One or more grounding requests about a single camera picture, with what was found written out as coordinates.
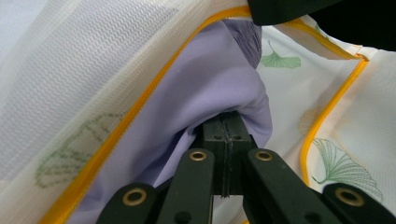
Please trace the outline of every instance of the brass screw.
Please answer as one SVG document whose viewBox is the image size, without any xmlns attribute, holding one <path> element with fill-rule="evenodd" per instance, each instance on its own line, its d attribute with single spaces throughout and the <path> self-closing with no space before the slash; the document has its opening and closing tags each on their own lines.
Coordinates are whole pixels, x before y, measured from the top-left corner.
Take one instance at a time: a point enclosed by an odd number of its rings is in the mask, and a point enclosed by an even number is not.
<svg viewBox="0 0 396 224">
<path fill-rule="evenodd" d="M 256 153 L 256 159 L 260 161 L 271 161 L 272 158 L 272 154 L 266 151 L 259 151 Z"/>
<path fill-rule="evenodd" d="M 206 159 L 206 153 L 204 153 L 203 151 L 193 151 L 192 153 L 190 153 L 190 159 L 192 159 L 193 161 L 203 161 L 204 159 Z"/>
<path fill-rule="evenodd" d="M 136 196 L 136 199 L 131 199 L 130 198 L 131 195 Z M 122 202 L 127 206 L 136 206 L 144 202 L 147 197 L 148 195 L 146 191 L 143 189 L 140 188 L 130 189 L 122 197 Z"/>
<path fill-rule="evenodd" d="M 359 193 L 352 189 L 338 188 L 335 191 L 335 196 L 343 203 L 349 204 L 351 206 L 360 207 L 364 205 L 363 198 Z"/>
</svg>

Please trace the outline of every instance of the black metal clamp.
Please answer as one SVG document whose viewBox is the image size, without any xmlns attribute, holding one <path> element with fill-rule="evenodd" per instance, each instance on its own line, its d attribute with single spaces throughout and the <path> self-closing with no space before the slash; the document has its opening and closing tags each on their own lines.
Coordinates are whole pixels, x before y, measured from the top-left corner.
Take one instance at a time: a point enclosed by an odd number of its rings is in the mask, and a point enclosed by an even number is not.
<svg viewBox="0 0 396 224">
<path fill-rule="evenodd" d="M 212 223 L 213 195 L 243 195 L 251 224 L 396 223 L 360 189 L 332 184 L 320 194 L 307 187 L 274 151 L 257 148 L 237 112 L 220 114 L 197 132 L 172 179 L 156 189 L 120 189 L 97 223 Z"/>
</svg>

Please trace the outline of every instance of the lavender fabric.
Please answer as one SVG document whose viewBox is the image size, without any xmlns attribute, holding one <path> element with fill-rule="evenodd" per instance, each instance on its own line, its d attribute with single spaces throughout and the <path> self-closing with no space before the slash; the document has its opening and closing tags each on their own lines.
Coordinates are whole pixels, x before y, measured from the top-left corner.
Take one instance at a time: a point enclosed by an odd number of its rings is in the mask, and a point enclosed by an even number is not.
<svg viewBox="0 0 396 224">
<path fill-rule="evenodd" d="M 233 29 L 241 29 L 239 35 Z M 119 141 L 69 223 L 94 223 L 125 185 L 144 182 L 156 187 L 170 178 L 195 138 L 194 128 L 220 112 L 239 111 L 258 146 L 266 144 L 272 132 L 268 97 L 252 66 L 261 51 L 256 40 L 238 45 L 249 39 L 244 29 L 234 21 L 231 26 L 219 21 L 190 42 Z M 251 28 L 246 30 L 252 35 Z"/>
<path fill-rule="evenodd" d="M 224 20 L 223 22 L 247 61 L 252 67 L 257 68 L 262 58 L 262 28 L 253 21 Z"/>
</svg>

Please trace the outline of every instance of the green leaf pattern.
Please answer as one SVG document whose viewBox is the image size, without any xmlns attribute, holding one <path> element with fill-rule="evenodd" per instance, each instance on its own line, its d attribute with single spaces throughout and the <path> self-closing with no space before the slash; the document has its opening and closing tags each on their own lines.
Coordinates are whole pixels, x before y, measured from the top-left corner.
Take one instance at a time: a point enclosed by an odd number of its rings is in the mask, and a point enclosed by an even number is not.
<svg viewBox="0 0 396 224">
<path fill-rule="evenodd" d="M 268 41 L 268 45 L 272 49 L 273 53 L 262 57 L 261 63 L 264 66 L 276 68 L 285 67 L 291 69 L 301 66 L 301 59 L 299 57 L 281 57 L 274 51 L 270 41 Z"/>
<path fill-rule="evenodd" d="M 376 182 L 367 170 L 353 161 L 332 141 L 316 138 L 313 143 L 320 152 L 326 171 L 323 180 L 316 180 L 312 176 L 318 184 L 321 185 L 328 181 L 348 184 L 365 191 L 374 199 L 382 202 L 382 192 L 376 187 Z"/>
<path fill-rule="evenodd" d="M 92 156 L 84 146 L 98 147 L 110 134 L 108 127 L 120 121 L 123 114 L 104 114 L 82 123 L 58 149 L 50 153 L 35 171 L 35 184 L 42 189 L 68 182 L 76 177 Z"/>
</svg>

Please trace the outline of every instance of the yellow trim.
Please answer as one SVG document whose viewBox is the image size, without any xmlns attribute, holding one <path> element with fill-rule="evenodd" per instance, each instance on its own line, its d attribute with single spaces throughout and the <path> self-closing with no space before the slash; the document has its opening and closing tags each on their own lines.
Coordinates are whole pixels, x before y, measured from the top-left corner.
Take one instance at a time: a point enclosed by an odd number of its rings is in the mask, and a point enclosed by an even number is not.
<svg viewBox="0 0 396 224">
<path fill-rule="evenodd" d="M 312 141 L 314 140 L 315 136 L 317 135 L 318 129 L 320 128 L 321 124 L 323 121 L 327 118 L 327 116 L 332 112 L 338 101 L 341 99 L 341 97 L 346 93 L 346 91 L 349 89 L 349 87 L 352 85 L 352 83 L 358 78 L 358 76 L 361 74 L 361 72 L 364 70 L 365 66 L 369 60 L 365 57 L 361 58 L 361 61 L 358 63 L 358 65 L 355 67 L 355 69 L 352 71 L 352 73 L 349 75 L 349 77 L 346 79 L 346 81 L 343 83 L 341 88 L 337 91 L 337 93 L 334 95 L 334 97 L 330 100 L 330 102 L 326 105 L 326 107 L 323 109 L 323 111 L 320 113 L 318 116 L 318 119 L 315 121 L 313 124 L 312 128 L 308 132 L 301 151 L 300 151 L 300 167 L 301 167 L 301 172 L 303 175 L 303 181 L 307 186 L 309 186 L 309 177 L 308 177 L 308 168 L 307 168 L 307 157 L 308 157 L 308 151 L 311 146 Z"/>
<path fill-rule="evenodd" d="M 314 28 L 308 26 L 305 24 L 301 19 L 296 19 L 293 21 L 288 21 L 283 23 L 289 27 L 301 30 L 303 32 L 306 32 L 307 34 L 311 35 L 314 37 L 322 46 L 324 46 L 326 49 L 330 49 L 332 52 L 335 54 L 345 58 L 345 59 L 359 59 L 359 57 L 353 56 L 350 53 L 346 52 L 342 48 L 340 48 L 338 45 L 334 44 L 330 40 L 328 40 L 326 37 L 318 33 Z"/>
<path fill-rule="evenodd" d="M 84 168 L 80 171 L 78 176 L 66 188 L 58 200 L 52 205 L 49 211 L 44 215 L 39 223 L 65 223 L 69 216 L 78 206 L 87 190 L 89 189 L 92 181 L 96 177 L 102 164 L 106 161 L 107 157 L 112 152 L 113 148 L 119 142 L 123 133 L 130 126 L 140 109 L 144 106 L 147 99 L 157 88 L 162 78 L 171 67 L 180 52 L 188 45 L 188 43 L 206 26 L 213 22 L 220 21 L 230 17 L 250 17 L 248 7 L 235 7 L 221 11 L 206 19 L 184 42 L 181 48 L 172 56 L 169 62 L 163 67 L 160 73 L 152 80 L 152 82 L 145 89 L 143 94 L 139 97 L 136 103 L 132 106 L 130 111 L 125 115 L 120 124 L 115 128 L 113 133 L 107 138 L 92 158 L 87 162 Z"/>
</svg>

